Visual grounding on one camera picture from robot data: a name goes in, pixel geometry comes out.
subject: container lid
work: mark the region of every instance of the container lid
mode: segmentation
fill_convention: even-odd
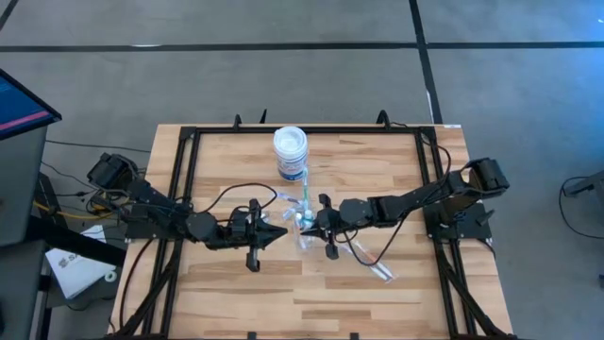
[[[282,127],[275,131],[275,151],[285,159],[298,158],[306,154],[306,133],[299,127]]]

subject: black cable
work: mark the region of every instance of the black cable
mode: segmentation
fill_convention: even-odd
[[[88,309],[90,306],[92,306],[92,304],[93,304],[93,303],[95,303],[95,302],[96,302],[96,301],[98,301],[98,300],[111,301],[111,300],[113,300],[114,298],[115,298],[115,297],[101,297],[101,298],[98,298],[98,299],[93,299],[93,300],[88,301],[88,303],[87,303],[87,304],[86,304],[84,307],[81,307],[81,308],[72,307],[72,306],[70,306],[68,303],[67,303],[67,304],[65,304],[65,306],[66,306],[67,308],[69,308],[70,310],[74,311],[74,312],[84,312],[84,311],[86,311],[86,310],[87,310],[87,309]]]
[[[400,222],[398,223],[398,226],[396,227],[396,229],[393,232],[393,235],[390,237],[390,240],[388,240],[388,243],[386,244],[386,246],[381,250],[381,252],[379,253],[379,256],[377,256],[376,260],[373,261],[372,263],[366,263],[366,262],[364,262],[363,260],[361,260],[359,258],[359,255],[357,255],[357,252],[355,251],[355,248],[352,247],[352,243],[351,243],[352,240],[350,238],[348,238],[348,234],[347,233],[344,233],[344,237],[346,238],[346,242],[348,243],[348,246],[350,247],[350,252],[352,252],[352,255],[355,257],[355,259],[357,259],[357,261],[359,262],[359,264],[366,265],[366,266],[373,266],[373,265],[378,264],[379,260],[381,260],[382,256],[384,256],[384,254],[386,253],[386,251],[388,250],[388,248],[390,247],[390,245],[394,241],[394,238],[398,234],[398,231],[403,226],[403,221],[405,221],[406,217],[407,216],[401,218]]]
[[[48,166],[48,167],[49,167],[49,168],[51,168],[51,169],[52,169],[54,172],[56,172],[57,174],[59,174],[59,175],[61,175],[61,176],[63,176],[63,177],[66,177],[66,178],[68,178],[68,179],[73,179],[73,180],[77,181],[78,183],[80,183],[80,184],[82,184],[82,185],[84,185],[84,186],[87,186],[87,187],[89,187],[89,188],[91,188],[91,189],[96,190],[96,188],[94,188],[94,187],[93,187],[93,186],[91,186],[90,184],[88,184],[88,183],[84,182],[83,180],[80,180],[79,178],[77,178],[77,177],[75,177],[75,176],[73,176],[73,175],[69,175],[69,174],[63,174],[63,173],[61,173],[59,170],[57,170],[57,168],[56,168],[56,167],[54,167],[54,166],[50,165],[50,164],[49,164],[49,163],[47,163],[47,162],[41,161],[41,163],[42,163],[42,164],[44,164],[44,165],[46,165],[46,166]]]
[[[53,140],[46,140],[47,143],[57,144],[57,145],[70,145],[70,146],[80,146],[80,147],[97,147],[97,148],[112,148],[117,150],[126,150],[126,151],[134,151],[134,152],[143,152],[143,153],[151,153],[149,150],[142,150],[133,147],[125,147],[125,146],[113,146],[113,145],[100,145],[100,144],[82,144],[82,143],[70,143],[70,142],[60,142]]]
[[[260,186],[263,188],[266,188],[268,190],[270,190],[271,192],[273,192],[273,198],[271,198],[266,204],[260,206],[262,209],[268,207],[271,203],[273,203],[275,201],[275,199],[277,199],[277,191],[275,189],[273,189],[272,187],[266,185],[266,184],[262,184],[262,183],[257,183],[257,182],[250,182],[250,183],[244,183],[244,184],[235,184],[235,185],[231,185],[228,188],[226,188],[222,193],[220,193],[218,195],[218,197],[216,197],[216,199],[210,204],[209,207],[207,207],[204,211],[199,212],[199,213],[207,213],[210,211],[210,209],[214,208],[214,206],[216,204],[218,204],[218,201],[220,201],[220,199],[230,190],[232,189],[237,189],[237,188],[242,188],[242,187],[246,187],[246,186]]]
[[[149,207],[149,208],[157,208],[157,209],[164,209],[165,211],[169,211],[170,213],[177,213],[177,214],[181,214],[181,215],[189,215],[190,213],[188,212],[177,212],[174,208],[170,208],[170,207],[164,207],[158,204],[148,204],[148,203],[139,203],[139,202],[126,202],[124,204],[120,205],[120,208],[126,207],[126,206],[138,206],[138,207]]]
[[[126,304],[126,293],[128,292],[128,285],[130,285],[130,280],[132,279],[132,273],[134,273],[134,268],[136,268],[136,265],[141,260],[141,256],[143,255],[144,251],[149,247],[149,245],[151,245],[151,242],[153,242],[153,239],[149,239],[149,241],[147,241],[141,248],[141,251],[139,251],[139,254],[134,259],[132,267],[128,272],[128,276],[126,277],[126,283],[124,283],[124,292],[122,292],[122,301],[120,302],[120,328],[124,327],[124,305]]]
[[[397,122],[392,122],[391,124],[395,124],[395,125],[405,126],[406,127],[406,125],[401,124],[401,123],[397,123]],[[426,142],[424,140],[423,136],[424,135],[422,134],[422,143],[424,143],[425,145],[430,146],[430,143]],[[451,161],[451,154],[449,153],[449,151],[446,148],[444,148],[444,147],[442,147],[442,146],[440,146],[438,144],[436,144],[436,147],[438,147],[439,149],[443,150],[445,152],[445,154],[446,154],[446,158],[447,158],[446,171],[445,171],[443,177],[438,180],[438,181],[441,182],[441,184],[437,188],[435,188],[434,191],[432,191],[429,195],[426,195],[426,197],[424,197],[424,199],[422,199],[422,201],[419,203],[420,205],[423,204],[424,202],[426,202],[428,199],[430,199],[432,197],[432,195],[434,195],[434,193],[438,192],[439,190],[441,190],[443,188],[443,185],[445,185],[446,179],[448,178],[449,173],[451,171],[451,163],[452,163],[452,161]],[[357,236],[357,233],[355,233],[352,238],[349,238],[348,234],[344,232],[344,237],[346,238],[346,242],[348,243],[348,246],[350,247],[350,251],[352,252],[352,255],[355,257],[355,259],[357,259],[357,261],[360,264],[366,265],[366,266],[372,266],[372,265],[378,264],[379,261],[381,260],[381,258],[384,256],[384,254],[388,250],[388,248],[390,247],[390,244],[394,241],[394,238],[398,234],[398,231],[400,230],[400,228],[403,226],[403,222],[405,221],[405,218],[407,218],[407,215],[409,213],[410,212],[403,212],[403,213],[401,213],[400,216],[398,216],[398,218],[401,219],[400,222],[398,223],[398,226],[394,230],[393,235],[390,237],[390,240],[388,240],[388,243],[386,244],[386,246],[379,253],[379,256],[377,256],[376,260],[373,261],[372,263],[366,263],[363,260],[361,260],[361,258],[359,258],[359,255],[357,255],[357,252],[355,251],[355,248],[352,247],[352,242],[351,241]]]
[[[480,243],[484,244],[485,246],[487,246],[489,248],[489,250],[491,250],[491,252],[493,253],[493,258],[496,259],[497,258],[497,254],[495,253],[495,249],[493,248],[493,246],[491,246],[491,244],[489,243],[489,241],[485,240],[485,239],[477,239]]]
[[[113,325],[113,322],[111,322],[111,315],[109,316],[109,325],[111,326],[111,332],[115,333],[115,325]]]
[[[86,195],[90,195],[92,193],[94,193],[96,191],[96,189],[91,190],[89,192],[83,192],[83,191],[78,191],[76,193],[73,194],[50,194],[44,191],[40,191],[40,190],[36,190],[37,194],[43,194],[43,195],[47,195],[47,196],[54,196],[54,197],[70,197],[70,196],[75,196],[75,197],[83,197]]]
[[[359,234],[359,229],[358,229],[358,228],[355,228],[354,232],[355,232],[355,233],[354,233],[354,234],[353,234],[353,235],[350,237],[350,241],[354,240],[354,239],[355,239],[355,237],[357,237],[357,235]],[[335,238],[335,241],[336,241],[337,243],[346,243],[346,242],[348,242],[347,240],[343,240],[343,241],[338,240],[338,238],[337,238],[337,237]]]
[[[564,214],[564,209],[562,208],[562,194],[564,193],[564,187],[566,186],[566,183],[568,183],[571,180],[575,180],[575,179],[587,179],[587,177],[585,176],[576,176],[576,177],[572,177],[572,178],[568,178],[567,180],[564,181],[564,183],[562,184],[562,186],[560,187],[560,192],[558,194],[558,207],[560,208],[560,215],[562,216],[562,221],[564,221],[564,224],[566,225],[566,227],[568,227],[570,230],[572,230],[575,234],[587,237],[587,238],[591,238],[591,239],[596,239],[596,240],[604,240],[604,236],[595,236],[595,235],[589,235],[583,232],[580,232],[576,229],[574,229],[570,223],[568,223],[568,220],[566,219],[566,215]]]
[[[92,215],[98,214],[98,211],[92,207],[92,202],[90,200],[86,202],[86,212]]]
[[[242,212],[241,209],[248,209],[247,212]],[[228,217],[229,221],[233,220],[233,217],[235,216],[235,213],[237,212],[241,212],[241,213],[249,213],[249,208],[247,206],[237,206],[233,209],[232,212],[230,212],[230,216]]]

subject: computer monitor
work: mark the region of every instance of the computer monitor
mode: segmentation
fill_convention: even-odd
[[[58,112],[0,69],[0,141],[59,120]]]

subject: wooden table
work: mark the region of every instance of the wooden table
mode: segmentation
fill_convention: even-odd
[[[147,168],[146,178],[165,194],[179,130],[177,125],[158,127]],[[439,145],[451,153],[452,169],[463,166],[468,154],[461,129],[437,126],[436,131]],[[309,145],[315,210],[320,207],[320,193],[328,194],[337,209],[345,198],[402,195],[422,184],[412,135],[311,134]],[[431,165],[428,149],[427,156]],[[441,157],[446,165],[445,154]],[[207,207],[227,186],[249,181],[301,196],[299,183],[286,182],[277,173],[272,134],[203,135],[197,161],[193,184],[196,211]],[[180,192],[186,168],[185,161]],[[429,168],[434,179],[433,166]],[[249,198],[256,197],[261,203],[270,196],[263,188],[233,190],[212,213],[227,218],[235,206],[246,205]],[[289,206],[278,200],[268,207],[271,223],[290,228],[292,223],[281,217]],[[392,232],[364,229],[357,240],[379,253]],[[143,244],[140,240],[129,245],[124,273],[130,270]],[[147,293],[156,248],[157,241],[136,267],[127,292],[126,317]],[[324,243],[318,240],[310,251],[299,251],[291,232],[259,252],[260,273],[245,268],[246,251],[210,251],[201,244],[185,243],[170,337],[245,338],[247,332],[257,332],[259,338],[347,338],[351,332],[358,332],[366,339],[448,338],[434,247],[426,236],[421,212],[407,218],[383,258],[397,275],[390,283],[384,283],[347,253],[341,252],[338,261],[327,259]],[[463,241],[461,252],[474,298],[499,328],[511,332],[492,253],[473,240]],[[116,301],[120,301],[125,280],[126,275]],[[461,304],[454,296],[459,328],[464,332]],[[159,301],[154,332],[159,330],[163,295]],[[111,317],[115,325],[118,315],[119,302]]]

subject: wire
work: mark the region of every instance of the wire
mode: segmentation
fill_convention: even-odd
[[[38,203],[37,201],[34,201],[34,206],[36,206],[38,209],[44,210],[45,212],[50,212],[50,208]],[[65,217],[69,217],[69,218],[80,219],[80,220],[100,220],[100,219],[104,219],[104,218],[107,218],[107,217],[113,215],[113,212],[109,212],[109,213],[106,213],[106,214],[103,214],[100,216],[84,216],[84,215],[76,215],[76,214],[72,214],[72,213],[68,213],[68,212],[56,212],[56,214],[59,214],[61,216],[65,216]]]
[[[69,304],[65,304],[65,306],[66,306],[67,308],[69,308],[70,310],[74,311],[74,312],[84,312],[84,311],[86,311],[86,310],[87,310],[87,309],[88,309],[90,306],[92,306],[92,304],[93,304],[93,303],[95,303],[95,302],[96,302],[96,301],[98,301],[98,300],[111,301],[111,300],[113,300],[114,298],[115,298],[115,297],[101,297],[101,298],[98,298],[98,299],[90,300],[90,301],[88,301],[88,303],[87,303],[87,304],[86,304],[84,307],[81,307],[81,308],[72,307],[72,306],[70,306]]]
[[[73,194],[50,194],[50,193],[47,193],[44,191],[36,190],[36,193],[42,194],[42,195],[47,195],[47,196],[53,196],[53,197],[69,197],[69,196],[83,197],[86,195],[90,195],[90,194],[94,193],[95,191],[96,191],[96,189],[91,190],[89,192],[79,191],[79,192],[73,193]]]
[[[130,268],[128,276],[126,277],[126,283],[124,284],[124,292],[122,292],[122,301],[120,303],[120,328],[124,327],[124,305],[126,304],[126,293],[128,292],[128,285],[130,285],[130,280],[132,279],[132,273],[134,273],[134,268],[136,268],[136,265],[141,260],[141,256],[143,255],[144,251],[149,247],[149,245],[151,245],[151,242],[153,242],[153,239],[149,239],[149,241],[144,244],[143,248],[141,248],[141,251],[139,251],[139,254],[134,259],[134,263],[132,263],[132,267]]]
[[[247,212],[242,212],[241,209],[247,209]],[[233,208],[233,211],[230,212],[230,215],[228,216],[228,222],[234,220],[233,217],[235,217],[235,213],[237,213],[237,212],[249,213],[249,208],[247,206],[237,206],[237,207]]]
[[[207,213],[210,211],[210,209],[214,208],[214,206],[216,204],[218,204],[218,201],[220,201],[220,199],[226,194],[228,193],[230,190],[232,189],[237,189],[237,188],[242,188],[242,187],[246,187],[246,186],[260,186],[263,188],[266,188],[268,190],[270,190],[271,192],[273,192],[273,198],[271,198],[268,202],[266,202],[264,205],[261,206],[262,209],[268,207],[269,205],[271,205],[271,203],[273,203],[275,201],[275,199],[277,199],[277,191],[275,189],[273,189],[272,187],[266,185],[266,184],[262,184],[262,183],[257,183],[257,182],[250,182],[250,183],[244,183],[244,184],[235,184],[235,185],[231,185],[228,188],[226,188],[222,193],[220,193],[218,195],[218,197],[216,197],[216,199],[210,204],[209,207],[207,207],[204,211],[199,212],[199,213]]]
[[[357,237],[357,235],[358,235],[358,234],[359,234],[359,229],[358,229],[358,228],[355,228],[355,233],[354,233],[354,234],[353,234],[353,235],[350,237],[350,241],[354,240],[354,239],[355,239],[355,237]],[[338,240],[338,238],[337,238],[337,237],[335,238],[335,241],[336,241],[337,243],[346,243],[346,242],[348,242],[347,240],[343,240],[343,241]]]
[[[109,316],[109,325],[111,326],[111,332],[115,333],[115,325],[113,325],[113,322],[111,322],[111,315]]]
[[[400,222],[398,222],[398,226],[394,230],[393,235],[390,237],[390,240],[388,240],[388,243],[386,244],[386,246],[381,250],[381,252],[379,253],[379,256],[377,256],[376,260],[373,261],[372,263],[364,262],[363,260],[361,260],[361,258],[359,258],[359,255],[357,255],[357,252],[355,251],[355,248],[352,246],[352,243],[351,243],[352,240],[348,237],[347,233],[344,233],[344,237],[346,238],[346,242],[348,243],[348,246],[350,247],[350,251],[352,252],[352,255],[355,257],[355,259],[357,259],[357,261],[359,262],[359,264],[366,265],[366,266],[373,266],[373,265],[378,264],[379,260],[381,260],[382,256],[384,256],[384,254],[386,253],[386,251],[388,251],[388,248],[390,247],[390,245],[394,241],[394,238],[398,234],[398,231],[403,226],[403,221],[405,221],[406,217],[407,216],[401,218]]]
[[[560,192],[558,193],[558,207],[560,208],[560,215],[562,216],[562,221],[564,221],[564,224],[566,225],[566,227],[568,227],[570,230],[572,230],[575,234],[587,237],[587,238],[591,238],[591,239],[596,239],[596,240],[604,240],[604,236],[595,236],[595,235],[589,235],[583,232],[580,232],[576,229],[574,229],[570,223],[568,223],[568,220],[566,219],[566,215],[564,214],[564,209],[562,208],[562,194],[564,192],[564,187],[566,186],[566,183],[568,183],[571,180],[575,180],[575,179],[587,179],[587,177],[585,176],[576,176],[576,177],[572,177],[572,178],[568,178],[567,180],[564,181],[564,183],[562,184],[562,186],[560,187]]]
[[[87,187],[89,187],[89,188],[91,188],[91,189],[96,190],[96,188],[94,188],[94,187],[93,187],[93,186],[91,186],[90,184],[88,184],[88,183],[86,183],[86,182],[84,182],[84,181],[80,180],[79,178],[77,178],[77,177],[75,177],[75,176],[73,176],[73,175],[69,175],[69,174],[63,174],[62,172],[60,172],[59,170],[57,170],[57,168],[56,168],[56,167],[54,167],[54,166],[50,165],[50,164],[49,164],[49,163],[47,163],[47,162],[42,161],[42,164],[44,164],[44,165],[48,166],[48,167],[49,167],[49,168],[51,168],[51,169],[52,169],[54,172],[56,172],[57,174],[59,174],[59,175],[61,175],[61,176],[63,176],[63,177],[66,177],[66,178],[68,178],[68,179],[73,179],[73,180],[77,181],[78,183],[80,183],[80,184],[82,184],[82,185],[84,185],[84,186],[87,186]]]
[[[487,246],[489,248],[489,250],[491,250],[491,252],[493,253],[493,258],[496,259],[497,258],[497,254],[495,253],[495,249],[493,248],[493,246],[491,246],[491,243],[488,240],[485,239],[477,239],[479,242],[481,242],[482,244],[484,244],[485,246]]]
[[[399,125],[399,126],[404,126],[404,127],[407,126],[405,124],[401,124],[401,123],[397,123],[397,122],[392,122],[391,124],[395,124],[395,125]],[[425,144],[425,145],[431,146],[431,144],[428,143],[428,142],[426,142],[423,137],[424,137],[424,135],[422,134],[422,143]],[[445,173],[443,174],[443,176],[438,180],[438,181],[441,182],[440,185],[437,188],[435,188],[434,191],[432,191],[430,194],[426,195],[426,197],[424,197],[424,199],[422,199],[422,201],[420,203],[418,203],[419,205],[424,204],[424,202],[426,202],[427,200],[429,200],[432,197],[432,195],[434,195],[434,193],[436,193],[439,190],[443,189],[443,186],[446,183],[446,179],[448,178],[449,173],[451,171],[451,163],[452,163],[452,161],[451,161],[451,154],[449,153],[449,151],[446,148],[444,148],[444,147],[442,147],[442,146],[440,146],[438,144],[436,144],[436,147],[438,147],[439,149],[443,150],[445,152],[445,154],[446,154],[446,158],[447,158],[446,170],[445,170]],[[366,266],[373,266],[373,265],[378,264],[379,261],[381,260],[381,258],[384,256],[384,254],[388,250],[388,248],[390,247],[390,245],[392,244],[392,242],[394,241],[394,238],[398,234],[398,231],[400,230],[400,228],[403,226],[403,222],[405,221],[405,218],[407,218],[407,215],[409,213],[410,212],[403,212],[403,213],[401,213],[397,217],[397,219],[398,218],[401,219],[400,222],[398,223],[398,226],[396,226],[396,229],[394,230],[393,235],[388,240],[388,243],[386,244],[386,246],[381,250],[381,252],[379,253],[379,256],[377,256],[376,260],[373,261],[372,263],[366,263],[363,260],[361,260],[361,258],[359,257],[359,255],[357,255],[357,252],[355,251],[355,248],[352,247],[352,242],[351,241],[357,236],[357,233],[359,232],[359,230],[355,229],[355,233],[352,235],[352,237],[348,237],[348,234],[346,232],[344,232],[344,237],[346,239],[346,242],[348,243],[348,246],[350,247],[350,251],[352,252],[352,255],[355,257],[355,259],[357,259],[357,261],[360,264],[366,265]]]
[[[139,203],[139,202],[126,202],[124,204],[121,204],[120,208],[123,208],[125,206],[157,208],[157,209],[164,209],[165,211],[169,211],[170,213],[177,213],[177,214],[181,214],[181,215],[185,215],[185,216],[190,215],[190,213],[188,213],[188,212],[177,212],[174,208],[164,207],[164,206],[161,206],[161,205],[158,205],[158,204],[147,204],[147,203]]]
[[[113,146],[113,145],[100,145],[100,144],[82,144],[82,143],[70,143],[70,142],[60,142],[53,140],[46,140],[47,143],[57,144],[57,145],[70,145],[70,146],[80,146],[80,147],[97,147],[97,148],[112,148],[117,150],[126,150],[126,151],[134,151],[134,152],[142,152],[142,153],[151,153],[149,150],[142,150],[133,147],[125,147],[125,146]]]

